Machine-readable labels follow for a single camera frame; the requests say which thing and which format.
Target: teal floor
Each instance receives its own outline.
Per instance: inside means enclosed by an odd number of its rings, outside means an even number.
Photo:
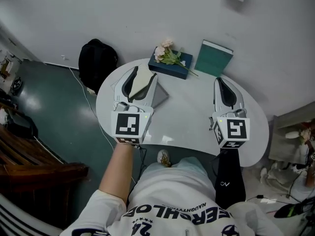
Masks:
[[[74,71],[74,74],[79,78],[77,71]],[[33,119],[40,140],[66,162],[82,162],[90,168],[88,179],[77,186],[71,199],[73,220],[98,188],[110,160],[112,148],[103,137],[82,88],[69,69],[26,60],[22,63],[18,76],[24,82],[16,97],[19,109]],[[96,96],[89,93],[87,96],[96,113]],[[109,137],[109,140],[115,144],[112,138]],[[169,151],[173,164],[184,157],[197,157],[214,183],[215,177],[210,164],[214,156],[179,147],[144,147],[148,149],[146,165],[156,162],[157,153],[161,149]],[[140,163],[140,155],[135,153],[132,172],[134,179],[139,174]]]

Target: white t-shirt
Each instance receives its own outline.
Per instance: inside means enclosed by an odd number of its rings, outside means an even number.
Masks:
[[[74,229],[111,236],[283,235],[256,204],[241,202],[221,209],[214,202],[211,181],[193,171],[166,168],[143,174],[129,200],[127,212],[120,198],[95,191],[61,236],[70,236]]]

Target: white table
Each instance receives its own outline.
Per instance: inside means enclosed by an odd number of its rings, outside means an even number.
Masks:
[[[114,110],[114,85],[129,69],[149,59],[127,63],[112,72],[103,82],[96,99],[98,121],[111,135],[111,111]],[[209,130],[209,117],[214,111],[213,84],[215,77],[194,71],[186,80],[157,73],[158,82],[170,97],[158,106],[143,144],[169,145],[190,148],[218,155],[220,152],[214,132]],[[242,93],[247,117],[251,119],[251,138],[239,148],[240,164],[248,167],[263,156],[269,139],[268,121],[258,103],[237,83],[222,76]]]

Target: wall outlet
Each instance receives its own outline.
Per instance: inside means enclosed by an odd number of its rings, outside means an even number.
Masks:
[[[69,60],[65,55],[61,55],[63,60]]]

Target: green book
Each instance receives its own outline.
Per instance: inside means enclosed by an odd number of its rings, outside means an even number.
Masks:
[[[232,57],[232,50],[204,40],[200,48],[195,69],[220,77]]]

